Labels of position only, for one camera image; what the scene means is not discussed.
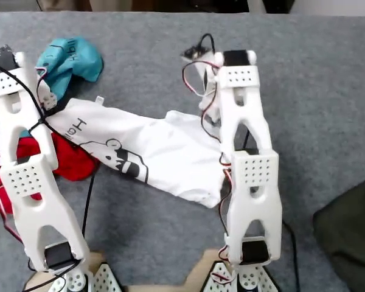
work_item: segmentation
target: printed cartoon graphic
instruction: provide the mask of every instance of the printed cartoon graphic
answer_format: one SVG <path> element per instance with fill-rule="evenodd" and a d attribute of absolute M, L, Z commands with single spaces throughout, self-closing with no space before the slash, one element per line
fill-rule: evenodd
<path fill-rule="evenodd" d="M 95 153 L 95 157 L 109 167 L 147 183 L 148 167 L 142 157 L 123 149 L 119 140 L 112 138 L 105 143 L 89 141 L 80 146 L 90 154 Z"/>

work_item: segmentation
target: red wire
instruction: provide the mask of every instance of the red wire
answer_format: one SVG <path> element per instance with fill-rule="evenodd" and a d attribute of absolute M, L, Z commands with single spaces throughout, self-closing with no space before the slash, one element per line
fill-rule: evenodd
<path fill-rule="evenodd" d="M 2 201 L 0 198 L 0 215 L 1 219 L 4 225 L 4 228 L 13 236 L 15 237 L 20 243 L 23 244 L 23 241 L 19 234 L 17 234 L 10 226 L 7 224 L 7 213 L 4 210 L 4 206 L 2 205 Z"/>

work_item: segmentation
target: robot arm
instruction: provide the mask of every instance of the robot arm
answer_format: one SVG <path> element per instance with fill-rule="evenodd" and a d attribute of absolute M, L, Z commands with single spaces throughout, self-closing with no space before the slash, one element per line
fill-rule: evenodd
<path fill-rule="evenodd" d="M 10 66 L 8 62 L 4 70 L 0 66 L 0 179 L 12 203 L 15 226 L 23 241 L 24 251 L 35 269 L 61 273 L 77 265 L 70 273 L 81 277 L 81 286 L 73 290 L 81 291 L 86 283 L 89 248 L 75 214 L 62 197 L 52 173 L 58 167 L 57 155 L 48 127 L 40 123 L 40 101 L 32 99 L 32 96 L 38 95 L 38 75 L 23 53 L 13 57 Z M 47 98 L 44 100 L 46 103 L 50 101 L 54 104 L 50 92 L 43 97 Z M 30 129 L 41 153 L 20 160 L 16 157 L 19 134 Z M 41 195 L 41 201 L 32 198 L 36 193 Z M 44 246 L 41 238 L 44 226 L 52 226 L 67 240 Z"/>
<path fill-rule="evenodd" d="M 212 84 L 217 89 L 215 97 L 202 96 L 199 108 L 203 110 L 201 105 L 214 99 L 211 110 L 204 114 L 213 122 L 221 120 L 221 152 L 231 165 L 232 196 L 227 214 L 228 232 L 224 235 L 228 261 L 237 274 L 243 272 L 244 276 L 249 274 L 258 279 L 257 268 L 280 257 L 282 206 L 277 186 L 279 156 L 272 149 L 268 123 L 263 116 L 257 57 L 254 51 L 246 50 L 196 56 L 190 60 L 198 61 L 195 65 L 206 93 Z M 234 137 L 240 123 L 251 132 L 257 149 L 235 150 Z M 256 220 L 265 230 L 263 237 L 246 235 Z M 242 277 L 235 282 L 223 281 L 231 282 L 232 291 L 237 286 L 250 291 L 256 287 L 251 283 L 258 285 L 258 281 L 248 283 Z"/>

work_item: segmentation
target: gray fabric surface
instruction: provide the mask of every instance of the gray fabric surface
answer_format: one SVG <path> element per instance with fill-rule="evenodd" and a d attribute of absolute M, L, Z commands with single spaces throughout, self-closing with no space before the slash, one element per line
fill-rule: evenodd
<path fill-rule="evenodd" d="M 280 154 L 283 216 L 299 244 L 302 291 L 347 291 L 316 245 L 311 216 L 365 179 L 365 18 L 0 13 L 0 46 L 23 50 L 34 62 L 53 38 L 89 39 L 104 57 L 104 72 L 97 83 L 69 93 L 101 95 L 106 106 L 156 118 L 171 109 L 198 114 L 178 55 L 204 32 L 213 33 L 219 49 L 257 52 L 263 109 Z M 80 221 L 88 181 L 58 180 Z M 124 285 L 183 283 L 205 249 L 223 244 L 215 209 L 106 167 L 97 175 L 88 220 L 91 249 L 105 251 Z M 294 291 L 285 231 L 282 246 L 269 270 L 283 291 Z M 19 291 L 29 274 L 22 247 L 0 220 L 0 291 Z"/>

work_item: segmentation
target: perforated plate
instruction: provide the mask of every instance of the perforated plate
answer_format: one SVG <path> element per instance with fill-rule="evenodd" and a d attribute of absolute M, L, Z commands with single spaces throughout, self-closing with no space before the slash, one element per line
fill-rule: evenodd
<path fill-rule="evenodd" d="M 278 292 L 277 287 L 262 266 L 241 266 L 239 282 L 242 288 L 249 291 L 259 287 L 260 292 Z"/>
<path fill-rule="evenodd" d="M 228 279 L 231 278 L 231 274 L 228 271 L 226 265 L 223 262 L 215 262 L 213 265 L 212 270 L 209 272 L 211 273 L 218 273 L 227 277 Z M 208 277 L 207 282 L 204 284 L 202 292 L 231 292 L 231 284 L 221 285 L 214 280 L 212 280 L 211 276 Z"/>
<path fill-rule="evenodd" d="M 41 170 L 37 159 L 12 167 L 2 167 L 0 178 L 7 192 L 18 196 L 29 196 L 41 192 L 43 179 L 39 175 Z"/>
<path fill-rule="evenodd" d="M 248 155 L 245 151 L 234 154 L 235 179 L 246 186 L 277 184 L 279 157 L 275 151 L 265 155 Z"/>
<path fill-rule="evenodd" d="M 94 276 L 93 292 L 122 292 L 108 264 L 103 263 Z"/>
<path fill-rule="evenodd" d="M 223 262 L 215 262 L 212 272 L 221 272 L 225 277 L 230 278 L 230 272 L 226 269 L 226 265 Z M 270 278 L 263 266 L 240 266 L 240 272 L 238 274 L 239 287 L 245 291 L 258 291 L 258 292 L 278 292 L 276 285 Z M 201 292 L 238 292 L 238 283 L 235 279 L 231 284 L 220 285 L 215 283 L 210 276 L 207 277 L 207 282 L 204 283 Z"/>
<path fill-rule="evenodd" d="M 223 66 L 218 73 L 220 88 L 259 87 L 256 66 Z"/>
<path fill-rule="evenodd" d="M 21 78 L 24 74 L 23 68 L 18 68 L 10 71 L 13 75 Z M 11 94 L 22 90 L 23 87 L 19 85 L 14 79 L 7 76 L 5 73 L 0 73 L 0 96 Z"/>

